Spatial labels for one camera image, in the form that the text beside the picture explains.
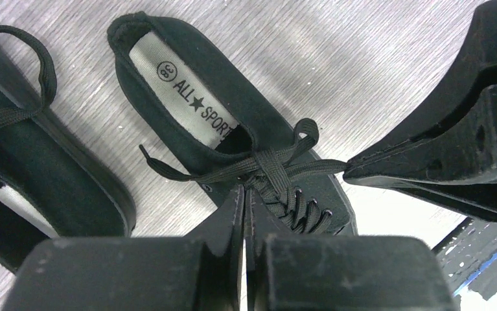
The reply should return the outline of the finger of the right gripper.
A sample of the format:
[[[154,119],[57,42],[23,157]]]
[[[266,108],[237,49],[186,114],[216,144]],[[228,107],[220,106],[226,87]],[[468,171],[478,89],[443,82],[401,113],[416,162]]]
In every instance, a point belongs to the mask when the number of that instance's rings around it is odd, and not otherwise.
[[[352,185],[397,191],[471,218],[497,223],[497,183],[440,185],[348,173],[343,179]]]
[[[497,180],[497,1],[481,4],[456,59],[423,102],[353,157],[350,183]]]

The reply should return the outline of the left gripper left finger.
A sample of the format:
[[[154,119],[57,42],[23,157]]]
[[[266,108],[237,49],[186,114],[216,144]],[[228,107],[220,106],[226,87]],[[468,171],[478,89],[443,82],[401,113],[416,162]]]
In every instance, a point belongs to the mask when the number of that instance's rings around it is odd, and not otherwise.
[[[185,236],[59,238],[36,246],[5,310],[238,310],[244,188]]]

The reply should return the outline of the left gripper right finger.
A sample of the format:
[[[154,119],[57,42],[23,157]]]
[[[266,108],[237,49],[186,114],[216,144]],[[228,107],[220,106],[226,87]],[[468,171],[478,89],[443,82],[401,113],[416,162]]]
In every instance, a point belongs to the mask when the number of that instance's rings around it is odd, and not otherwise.
[[[298,235],[245,194],[249,310],[454,310],[435,255],[409,236]]]

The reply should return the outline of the black canvas shoe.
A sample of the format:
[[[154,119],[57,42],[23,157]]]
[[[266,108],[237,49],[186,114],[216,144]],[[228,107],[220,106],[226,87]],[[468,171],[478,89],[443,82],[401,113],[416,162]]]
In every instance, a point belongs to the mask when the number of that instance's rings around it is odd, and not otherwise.
[[[10,187],[58,236],[130,236],[135,203],[122,181],[50,110],[58,88],[54,63],[33,35],[0,25],[40,62],[36,91],[0,48],[0,190]],[[17,272],[49,234],[0,200],[0,265]]]
[[[123,93],[183,165],[179,171],[143,152],[151,169],[196,182],[217,205],[235,185],[255,189],[295,233],[357,234],[353,208],[336,179],[345,163],[314,152],[314,120],[291,126],[185,21],[138,12],[118,17],[107,34]]]

